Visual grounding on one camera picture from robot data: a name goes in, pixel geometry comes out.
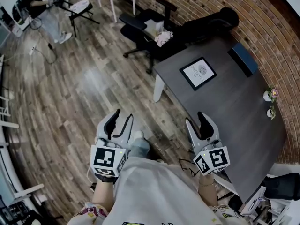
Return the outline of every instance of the white t-shirt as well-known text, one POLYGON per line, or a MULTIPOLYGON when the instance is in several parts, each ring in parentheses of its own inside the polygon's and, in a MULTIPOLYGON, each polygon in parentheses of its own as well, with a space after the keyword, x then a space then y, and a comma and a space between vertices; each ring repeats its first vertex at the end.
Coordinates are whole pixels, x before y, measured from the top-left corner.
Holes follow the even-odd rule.
POLYGON ((228 206, 208 207, 177 165, 130 157, 115 184, 110 213, 87 202, 68 225, 243 225, 228 206))

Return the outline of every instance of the dark gray desk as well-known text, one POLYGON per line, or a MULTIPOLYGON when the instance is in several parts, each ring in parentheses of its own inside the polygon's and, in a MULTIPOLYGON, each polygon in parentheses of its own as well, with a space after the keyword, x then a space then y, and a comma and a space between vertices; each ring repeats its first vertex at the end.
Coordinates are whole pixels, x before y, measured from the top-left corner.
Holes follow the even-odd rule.
POLYGON ((286 131, 277 104, 263 99, 268 85, 261 73, 257 71, 247 78, 228 55, 235 43, 230 35, 216 37, 187 48, 154 69, 197 125, 198 111, 214 120, 231 161, 225 171, 245 202, 274 164, 285 143, 286 131), (202 56, 217 76, 194 91, 179 69, 202 56), (266 115, 270 105, 277 112, 272 121, 266 115))

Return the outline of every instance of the picture frame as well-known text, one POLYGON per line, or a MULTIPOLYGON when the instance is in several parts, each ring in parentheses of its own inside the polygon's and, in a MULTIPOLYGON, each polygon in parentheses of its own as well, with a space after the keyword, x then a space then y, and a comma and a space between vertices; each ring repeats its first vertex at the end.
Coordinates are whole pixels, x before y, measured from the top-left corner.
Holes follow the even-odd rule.
POLYGON ((217 76, 204 57, 200 57, 179 69, 194 91, 217 76))

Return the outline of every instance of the bracelet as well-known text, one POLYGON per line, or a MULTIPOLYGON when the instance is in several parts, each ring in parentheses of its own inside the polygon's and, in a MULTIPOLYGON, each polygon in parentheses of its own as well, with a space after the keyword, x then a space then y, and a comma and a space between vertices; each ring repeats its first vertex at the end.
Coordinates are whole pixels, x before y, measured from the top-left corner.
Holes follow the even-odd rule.
POLYGON ((213 183, 211 183, 211 184, 209 184, 209 185, 203 185, 203 184, 199 183, 199 185, 202 186, 202 187, 209 187, 209 186, 211 186, 211 185, 213 185, 213 184, 215 184, 215 180, 213 181, 213 183))

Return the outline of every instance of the jeans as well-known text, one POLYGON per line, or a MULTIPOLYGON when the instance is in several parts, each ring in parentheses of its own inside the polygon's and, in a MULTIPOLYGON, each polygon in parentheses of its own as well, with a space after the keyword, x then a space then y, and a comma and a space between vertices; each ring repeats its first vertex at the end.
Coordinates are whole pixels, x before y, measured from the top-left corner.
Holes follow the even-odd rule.
POLYGON ((131 144, 128 157, 147 158, 147 154, 150 151, 149 143, 143 138, 137 138, 131 144))
POLYGON ((66 35, 60 31, 59 22, 48 9, 42 12, 38 18, 42 21, 42 28, 50 34, 53 40, 61 42, 65 39, 66 35))

